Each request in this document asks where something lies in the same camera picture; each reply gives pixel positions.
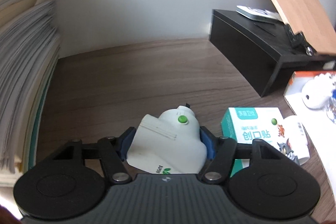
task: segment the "white toy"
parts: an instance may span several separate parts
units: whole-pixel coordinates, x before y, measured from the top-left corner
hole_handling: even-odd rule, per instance
[[[309,80],[302,88],[302,100],[311,109],[323,108],[335,89],[336,76],[330,73],[320,74]]]
[[[129,165],[152,174],[198,173],[207,157],[200,140],[200,125],[185,106],[146,115],[127,152]]]

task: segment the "paper stack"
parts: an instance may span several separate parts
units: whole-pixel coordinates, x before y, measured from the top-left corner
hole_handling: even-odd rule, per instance
[[[58,60],[54,1],[0,0],[0,186],[35,164],[41,112]]]

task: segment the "white figurine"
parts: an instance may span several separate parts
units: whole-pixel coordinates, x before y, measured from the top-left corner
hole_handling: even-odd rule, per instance
[[[330,73],[320,74],[309,80],[302,88],[302,100],[306,107],[321,109],[328,102],[335,89],[336,76]]]

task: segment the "white bottle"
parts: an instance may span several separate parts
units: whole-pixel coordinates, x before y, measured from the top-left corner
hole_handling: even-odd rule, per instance
[[[127,152],[131,166],[152,174],[196,174],[207,157],[200,140],[200,125],[185,106],[146,115]]]

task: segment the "wooden table surface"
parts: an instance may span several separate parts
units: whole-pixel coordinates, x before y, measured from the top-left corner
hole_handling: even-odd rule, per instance
[[[260,98],[206,39],[108,48],[58,61],[42,114],[37,161],[68,140],[90,143],[119,136],[128,127],[137,127],[144,115],[158,117],[186,102],[200,125],[217,136],[228,107],[278,107],[284,117],[293,114],[283,90]],[[334,197],[310,140],[309,150],[310,160],[303,168],[321,186],[321,199],[312,215],[318,222],[335,220]],[[98,160],[87,164],[101,172]]]

